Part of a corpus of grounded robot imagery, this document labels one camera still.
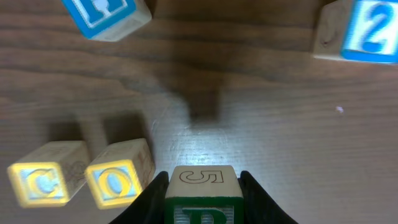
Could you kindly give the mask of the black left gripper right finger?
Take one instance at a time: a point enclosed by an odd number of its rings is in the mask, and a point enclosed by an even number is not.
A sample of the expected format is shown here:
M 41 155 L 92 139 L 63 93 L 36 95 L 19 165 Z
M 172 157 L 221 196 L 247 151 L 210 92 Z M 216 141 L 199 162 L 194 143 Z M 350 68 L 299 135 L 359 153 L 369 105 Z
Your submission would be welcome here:
M 244 224 L 298 224 L 246 170 L 239 177 L 244 198 Z

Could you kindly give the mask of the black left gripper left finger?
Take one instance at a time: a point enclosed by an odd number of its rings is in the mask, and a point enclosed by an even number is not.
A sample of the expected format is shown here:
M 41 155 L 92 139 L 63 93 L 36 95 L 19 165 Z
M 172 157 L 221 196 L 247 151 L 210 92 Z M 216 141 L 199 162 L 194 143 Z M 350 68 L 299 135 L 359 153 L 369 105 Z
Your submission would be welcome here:
M 169 174 L 160 172 L 145 190 L 109 224 L 163 224 Z

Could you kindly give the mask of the yellow O block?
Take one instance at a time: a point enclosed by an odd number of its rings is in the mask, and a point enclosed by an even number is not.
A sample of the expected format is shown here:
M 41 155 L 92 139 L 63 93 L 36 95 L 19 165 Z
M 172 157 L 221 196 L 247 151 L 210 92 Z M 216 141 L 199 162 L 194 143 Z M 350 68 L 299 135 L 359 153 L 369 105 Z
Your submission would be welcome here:
M 155 164 L 146 139 L 110 144 L 86 168 L 85 177 L 99 209 L 125 207 L 150 184 Z

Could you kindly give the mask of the green R block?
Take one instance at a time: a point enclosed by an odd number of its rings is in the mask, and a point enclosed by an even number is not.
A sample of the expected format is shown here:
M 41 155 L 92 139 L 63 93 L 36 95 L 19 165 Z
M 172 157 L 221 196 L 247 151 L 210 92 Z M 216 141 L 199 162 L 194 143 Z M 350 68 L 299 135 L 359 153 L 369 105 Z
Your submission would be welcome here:
M 177 166 L 165 194 L 165 223 L 244 222 L 244 197 L 232 166 Z

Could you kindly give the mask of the yellow C block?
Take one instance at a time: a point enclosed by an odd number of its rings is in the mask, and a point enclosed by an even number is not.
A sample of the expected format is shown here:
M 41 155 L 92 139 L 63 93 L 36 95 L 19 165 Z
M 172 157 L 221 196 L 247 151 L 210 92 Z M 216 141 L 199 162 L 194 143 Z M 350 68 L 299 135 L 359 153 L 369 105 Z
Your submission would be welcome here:
M 23 208 L 62 207 L 85 185 L 90 157 L 84 141 L 52 141 L 7 168 Z

